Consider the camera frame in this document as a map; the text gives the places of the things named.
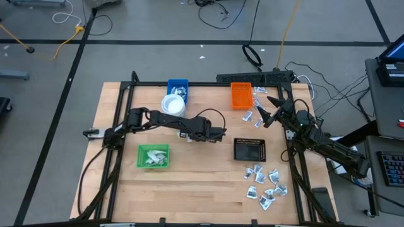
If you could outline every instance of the wooden tabletop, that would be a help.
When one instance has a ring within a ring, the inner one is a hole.
[[[104,83],[94,127],[112,126],[119,85],[120,83]],[[294,98],[305,100],[313,114],[307,85],[293,84],[292,88]],[[134,89],[132,108],[146,107],[161,111],[161,101],[166,92],[167,87],[137,86]],[[277,97],[277,94],[275,88],[268,88],[268,94],[259,94],[263,106],[271,113],[276,108],[265,97]],[[206,108],[215,108],[223,113],[227,128],[223,141],[215,144],[187,143],[186,139],[177,136],[177,130],[164,127],[127,134],[112,220],[157,223],[159,218],[166,218],[167,223],[249,224],[252,219],[257,219],[259,224],[298,224],[289,164],[280,159],[281,152],[286,149],[282,126],[275,122],[268,129],[255,128],[254,124],[259,119],[255,110],[252,110],[253,122],[244,122],[242,117],[246,111],[231,109],[230,87],[192,86],[188,100],[188,118]],[[296,107],[302,109],[304,104],[297,102]],[[223,120],[216,112],[208,111],[203,116],[212,121],[212,126],[223,127]],[[254,163],[234,160],[235,137],[264,139],[266,162],[259,163],[263,166],[263,173],[268,176],[268,172],[276,168],[280,174],[280,184],[288,187],[288,194],[284,197],[277,196],[267,211],[262,209],[258,199],[246,197],[247,190],[251,185],[257,186],[260,197],[266,189],[274,189],[275,185],[268,179],[264,184],[256,183],[254,177],[244,179],[246,168],[252,168]],[[101,143],[101,140],[88,143],[83,167],[100,150]],[[137,168],[139,144],[155,143],[170,145],[170,166],[165,169]],[[82,210],[98,192],[105,154],[106,151],[92,163],[84,177]],[[306,151],[305,156],[311,187],[328,189],[338,219],[325,159],[311,151]],[[305,219],[309,220],[306,197],[301,190],[299,193],[302,195]],[[102,217],[105,217],[108,200],[109,192],[104,198]],[[76,208],[77,196],[71,211],[72,218],[78,215]]]

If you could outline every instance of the green bin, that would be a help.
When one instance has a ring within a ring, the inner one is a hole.
[[[167,152],[167,162],[161,165],[148,166],[146,160],[149,158],[147,152],[151,150]],[[170,146],[168,144],[140,144],[138,148],[138,168],[167,168],[170,163]]]

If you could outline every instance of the orange bin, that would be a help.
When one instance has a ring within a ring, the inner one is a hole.
[[[253,105],[251,83],[231,83],[232,108],[248,110]]]

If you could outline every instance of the blue container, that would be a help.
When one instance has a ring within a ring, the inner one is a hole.
[[[187,94],[185,96],[185,105],[187,105],[188,102],[188,80],[187,79],[169,79],[169,83],[167,85],[167,94],[171,94],[171,90],[173,87],[179,88],[179,87],[185,87],[187,90]]]

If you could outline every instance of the concrete floor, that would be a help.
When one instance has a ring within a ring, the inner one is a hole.
[[[124,1],[122,5],[100,10],[97,15],[109,15],[114,22],[112,31],[103,36],[89,36],[89,40],[248,40],[257,0],[247,1],[244,11],[227,30],[210,28],[198,20],[198,7],[181,4],[182,0]],[[81,1],[71,0],[74,14],[83,19]],[[397,39],[404,26],[400,0],[372,0],[376,12],[391,41]],[[238,13],[241,0],[224,1],[230,19]],[[280,41],[294,0],[261,1],[253,40]],[[220,10],[204,9],[209,22],[220,22]],[[67,39],[74,32],[76,19],[56,25],[51,18],[55,12],[69,12],[70,8],[35,5],[15,7],[0,3],[3,24],[22,39]],[[108,30],[109,22],[99,18],[92,33]],[[0,32],[0,41],[9,39]],[[364,0],[305,0],[300,3],[287,40],[334,42],[382,42],[381,35]],[[65,45],[55,61],[46,61],[29,55],[16,44],[0,44],[0,67],[27,70],[29,81],[0,79],[0,96],[12,99],[14,110],[0,125],[0,226],[14,223],[22,198],[31,179],[59,97],[62,93],[78,45]],[[57,45],[32,44],[45,55],[52,55]],[[263,70],[271,71],[276,64],[279,46],[254,46],[263,62]],[[365,74],[364,60],[379,55],[385,47],[319,47],[286,46],[281,67],[287,62],[309,64],[324,74],[337,88],[342,89]],[[308,76],[315,84],[336,91],[317,74],[302,66],[290,65],[297,74]],[[187,78],[190,81],[215,81],[217,74],[255,72],[247,62],[240,45],[101,45],[85,46],[76,77],[69,92],[56,135],[37,189],[29,207],[25,224],[68,220],[76,193],[77,183],[87,147],[81,135],[92,126],[102,83],[129,80],[135,70],[142,81],[166,81],[169,78]],[[365,80],[354,91],[366,89]],[[314,107],[328,100],[326,92],[314,88],[317,98]],[[355,103],[357,96],[350,99]],[[371,114],[371,96],[362,103]],[[321,115],[333,102],[320,108]],[[341,101],[324,116],[323,130],[333,135],[344,135],[365,124],[361,114],[346,100]],[[365,217],[367,193],[348,182],[331,176],[340,219],[347,224],[362,226],[401,226],[404,218],[381,214]]]

